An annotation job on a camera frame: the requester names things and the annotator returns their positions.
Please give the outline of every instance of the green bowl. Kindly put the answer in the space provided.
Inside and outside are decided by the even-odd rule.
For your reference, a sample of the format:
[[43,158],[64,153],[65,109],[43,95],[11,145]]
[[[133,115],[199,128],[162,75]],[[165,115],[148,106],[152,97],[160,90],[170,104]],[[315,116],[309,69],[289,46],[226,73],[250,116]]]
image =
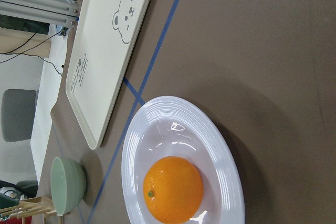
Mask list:
[[51,196],[58,215],[64,215],[83,199],[86,177],[82,167],[71,158],[55,157],[51,166]]

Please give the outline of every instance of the brown table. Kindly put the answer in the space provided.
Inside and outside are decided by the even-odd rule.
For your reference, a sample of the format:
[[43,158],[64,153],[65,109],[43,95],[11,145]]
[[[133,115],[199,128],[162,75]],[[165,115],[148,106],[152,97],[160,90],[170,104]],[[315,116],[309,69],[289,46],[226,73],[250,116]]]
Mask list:
[[[128,223],[121,151],[141,99],[123,83],[90,150],[65,93],[74,34],[38,194],[50,196],[54,157],[71,157],[88,189],[65,222]],[[335,37],[335,0],[151,0],[125,77],[144,102],[174,95],[213,120],[239,171],[246,223],[336,223]]]

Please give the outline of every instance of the bear face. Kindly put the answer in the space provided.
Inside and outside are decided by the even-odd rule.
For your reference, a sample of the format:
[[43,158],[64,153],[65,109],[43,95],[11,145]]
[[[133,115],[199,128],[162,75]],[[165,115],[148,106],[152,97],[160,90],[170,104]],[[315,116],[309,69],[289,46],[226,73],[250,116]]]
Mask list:
[[131,41],[145,0],[120,0],[113,16],[113,29],[118,30],[125,44]]

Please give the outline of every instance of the white tray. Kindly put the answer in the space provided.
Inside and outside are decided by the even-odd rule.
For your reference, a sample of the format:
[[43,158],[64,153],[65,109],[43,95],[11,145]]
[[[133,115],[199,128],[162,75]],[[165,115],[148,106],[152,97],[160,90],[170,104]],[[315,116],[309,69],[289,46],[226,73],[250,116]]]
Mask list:
[[91,149],[100,146],[149,0],[83,0],[66,93]]

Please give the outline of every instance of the wire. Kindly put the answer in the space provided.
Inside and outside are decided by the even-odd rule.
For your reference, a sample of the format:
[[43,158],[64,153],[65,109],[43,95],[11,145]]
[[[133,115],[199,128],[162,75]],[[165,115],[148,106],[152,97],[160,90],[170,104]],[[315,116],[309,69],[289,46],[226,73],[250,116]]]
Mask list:
[[[55,37],[56,35],[60,34],[61,32],[62,32],[62,30],[59,31],[59,32],[57,32],[56,34],[50,36],[49,38],[45,39],[44,41],[42,41],[41,43],[37,44],[36,46],[34,46],[34,47],[32,47],[32,48],[29,48],[29,49],[27,49],[27,50],[25,50],[25,51],[23,51],[23,52],[20,52],[20,53],[18,53],[18,54],[12,54],[11,52],[13,52],[13,50],[12,50],[11,52],[4,53],[4,55],[15,55],[15,56],[13,56],[13,57],[11,57],[11,58],[9,58],[9,59],[7,59],[7,60],[1,61],[0,64],[5,63],[5,62],[8,62],[8,61],[10,61],[10,60],[13,60],[14,58],[18,57],[19,55],[34,56],[34,57],[38,57],[38,58],[42,59],[43,61],[45,61],[45,62],[47,62],[47,63],[49,63],[49,64],[52,64],[53,67],[54,67],[54,69],[56,70],[56,72],[57,72],[60,76],[62,76],[62,74],[57,70],[56,66],[55,66],[52,62],[43,59],[43,58],[42,58],[41,56],[39,56],[39,55],[29,55],[29,54],[25,54],[25,52],[27,52],[27,51],[29,51],[29,50],[32,50],[32,49],[34,49],[34,48],[36,48],[36,47],[38,47],[39,45],[41,45],[41,44],[43,44],[44,42],[46,42],[47,40],[49,40],[49,39]],[[24,44],[22,44],[22,45],[19,46],[18,48],[20,48],[20,47],[22,47],[23,45],[27,44],[28,41],[26,41]]]
[[45,59],[42,58],[41,56],[39,56],[39,55],[29,55],[29,54],[23,54],[23,53],[21,53],[21,54],[22,54],[22,55],[27,55],[27,56],[33,56],[33,57],[38,57],[38,58],[40,58],[41,60],[45,61],[46,63],[51,64],[51,65],[54,67],[54,69],[56,70],[56,72],[57,72],[60,76],[62,76],[62,74],[57,70],[55,64],[53,64],[53,63],[50,62],[50,61],[45,60]]
[[13,49],[12,51],[9,51],[9,52],[6,52],[6,53],[4,53],[4,55],[7,55],[7,54],[10,54],[11,52],[14,52],[14,51],[16,51],[17,49],[19,49],[19,48],[21,48],[21,47],[23,47],[25,44],[27,44],[35,35],[36,35],[37,33],[34,33],[25,43],[23,43],[21,46],[19,46],[19,47],[17,47],[17,48],[15,48],[15,49]]

